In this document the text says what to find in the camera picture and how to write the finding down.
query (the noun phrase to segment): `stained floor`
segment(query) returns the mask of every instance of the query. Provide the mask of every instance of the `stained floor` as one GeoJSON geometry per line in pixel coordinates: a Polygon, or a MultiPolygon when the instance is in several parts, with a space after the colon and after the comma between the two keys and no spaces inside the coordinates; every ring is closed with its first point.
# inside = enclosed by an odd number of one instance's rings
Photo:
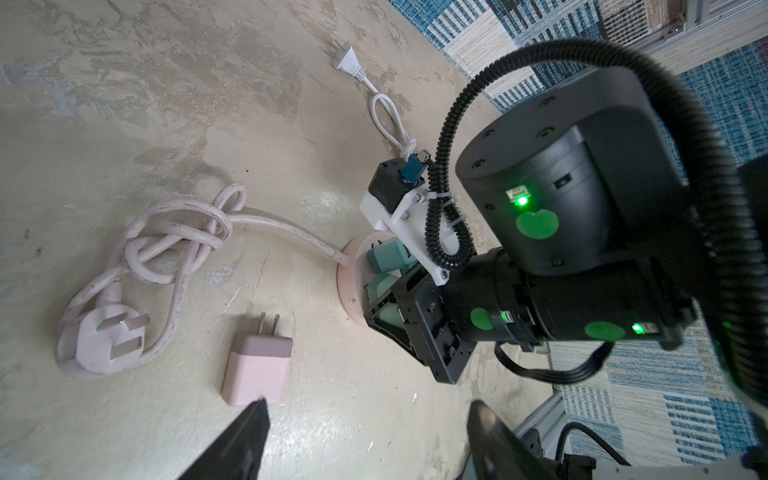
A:
{"type": "MultiPolygon", "coordinates": [[[[396,153],[367,92],[331,68],[336,39],[354,42],[434,150],[466,80],[386,0],[0,5],[0,478],[176,478],[237,414],[219,393],[230,341],[238,319],[261,311],[281,315],[295,346],[260,478],[454,478],[472,399],[515,425],[549,396],[502,371],[490,346],[457,386],[435,383],[346,318],[330,260],[243,227],[194,275],[155,361],[86,383],[56,368],[64,305],[152,203],[210,201],[239,181],[247,210],[338,247],[370,231],[358,204],[396,153]]],[[[478,99],[457,151],[497,116],[478,99]]],[[[495,239],[464,197],[487,250],[495,239]]],[[[125,303],[156,329],[170,291],[127,279],[125,303]]]]}

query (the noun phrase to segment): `blue patterned rug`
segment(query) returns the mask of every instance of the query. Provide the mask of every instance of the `blue patterned rug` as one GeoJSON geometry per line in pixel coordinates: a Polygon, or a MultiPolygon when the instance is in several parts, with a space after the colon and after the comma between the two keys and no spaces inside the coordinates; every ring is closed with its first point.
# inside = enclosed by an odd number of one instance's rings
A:
{"type": "MultiPolygon", "coordinates": [[[[622,45],[675,15],[666,0],[390,0],[467,77],[523,45],[589,36],[622,45]]],[[[559,63],[523,68],[485,94],[500,110],[579,72],[559,63]]],[[[714,115],[740,163],[768,154],[768,38],[680,75],[714,115]]],[[[552,364],[583,362],[594,343],[552,345],[552,364]]],[[[569,416],[592,427],[632,465],[696,465],[742,452],[756,438],[744,407],[723,382],[706,329],[664,352],[652,343],[621,343],[594,378],[563,389],[569,416]]],[[[574,453],[606,458],[575,432],[574,453]]]]}

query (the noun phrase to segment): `round pink power strip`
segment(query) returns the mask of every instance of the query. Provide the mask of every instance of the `round pink power strip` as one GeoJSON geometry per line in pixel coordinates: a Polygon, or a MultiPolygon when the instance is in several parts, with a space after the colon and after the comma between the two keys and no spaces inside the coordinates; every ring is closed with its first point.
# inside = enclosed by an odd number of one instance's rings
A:
{"type": "Polygon", "coordinates": [[[339,265],[336,270],[336,285],[346,314],[359,325],[368,326],[362,314],[363,310],[368,308],[365,285],[376,276],[368,263],[368,252],[394,236],[388,230],[376,231],[360,235],[344,247],[344,254],[349,257],[349,264],[339,265]]]}

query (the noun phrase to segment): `pink power plug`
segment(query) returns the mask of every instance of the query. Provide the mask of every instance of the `pink power plug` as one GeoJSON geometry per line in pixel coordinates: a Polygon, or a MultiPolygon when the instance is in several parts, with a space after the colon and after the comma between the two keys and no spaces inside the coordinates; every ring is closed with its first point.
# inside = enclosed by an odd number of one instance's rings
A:
{"type": "Polygon", "coordinates": [[[221,389],[230,406],[248,405],[262,397],[275,404],[283,396],[293,339],[276,335],[280,315],[275,315],[272,335],[262,335],[265,315],[260,316],[257,333],[235,334],[221,389]]]}

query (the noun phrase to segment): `white two-prong plug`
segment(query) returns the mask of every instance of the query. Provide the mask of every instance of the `white two-prong plug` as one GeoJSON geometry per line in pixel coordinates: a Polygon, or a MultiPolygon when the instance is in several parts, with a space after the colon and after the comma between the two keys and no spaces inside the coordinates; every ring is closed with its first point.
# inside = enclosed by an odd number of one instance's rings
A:
{"type": "Polygon", "coordinates": [[[333,62],[331,62],[333,67],[362,81],[366,77],[366,72],[362,69],[360,62],[357,60],[357,55],[355,55],[355,51],[352,50],[352,45],[347,42],[344,45],[339,43],[339,46],[340,50],[336,53],[336,57],[333,58],[333,62]]]}
{"type": "Polygon", "coordinates": [[[72,321],[58,337],[59,366],[73,379],[120,372],[134,365],[144,351],[144,327],[149,318],[128,306],[110,303],[108,297],[72,321]]]}

